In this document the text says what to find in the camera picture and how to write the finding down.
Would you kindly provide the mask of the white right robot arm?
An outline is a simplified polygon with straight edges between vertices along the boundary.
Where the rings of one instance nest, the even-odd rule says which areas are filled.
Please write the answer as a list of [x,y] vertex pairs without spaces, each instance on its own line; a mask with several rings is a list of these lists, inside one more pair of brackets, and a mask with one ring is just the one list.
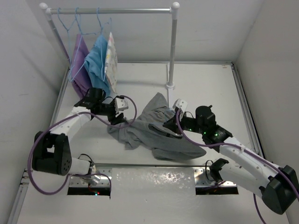
[[274,213],[282,215],[299,198],[296,171],[286,165],[274,164],[244,146],[231,132],[216,123],[211,106],[199,106],[195,117],[185,114],[187,103],[178,99],[173,105],[175,115],[163,124],[176,134],[199,133],[203,144],[226,159],[219,158],[209,168],[213,181],[230,181],[260,197]]

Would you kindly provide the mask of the grey t shirt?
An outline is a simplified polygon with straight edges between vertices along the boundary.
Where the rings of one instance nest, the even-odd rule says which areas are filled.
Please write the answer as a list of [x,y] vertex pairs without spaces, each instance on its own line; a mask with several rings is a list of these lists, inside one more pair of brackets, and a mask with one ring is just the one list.
[[168,109],[167,101],[158,92],[132,125],[125,127],[127,122],[120,123],[116,128],[108,127],[107,132],[118,142],[123,143],[128,150],[144,145],[152,151],[157,160],[182,162],[205,156],[206,151],[201,147],[190,143],[182,136],[178,138],[171,135],[163,125],[151,124],[166,109]]

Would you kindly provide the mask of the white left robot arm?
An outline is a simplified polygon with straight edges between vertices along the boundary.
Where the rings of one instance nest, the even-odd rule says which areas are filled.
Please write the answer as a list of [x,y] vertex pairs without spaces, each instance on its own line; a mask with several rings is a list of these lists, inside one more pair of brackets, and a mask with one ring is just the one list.
[[96,115],[106,116],[111,125],[124,121],[123,111],[128,109],[127,100],[116,96],[110,103],[105,103],[105,99],[106,92],[103,89],[90,88],[58,125],[45,133],[38,132],[35,136],[32,169],[61,176],[90,174],[92,161],[72,157],[70,142]]

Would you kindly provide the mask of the blue wire hanger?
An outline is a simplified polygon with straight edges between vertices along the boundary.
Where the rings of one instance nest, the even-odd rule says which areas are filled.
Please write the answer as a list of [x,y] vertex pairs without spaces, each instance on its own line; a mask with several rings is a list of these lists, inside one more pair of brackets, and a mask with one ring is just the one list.
[[162,125],[172,119],[175,115],[176,112],[174,110],[166,109],[164,112],[162,112],[162,115],[159,115],[154,122],[151,122],[151,124]]

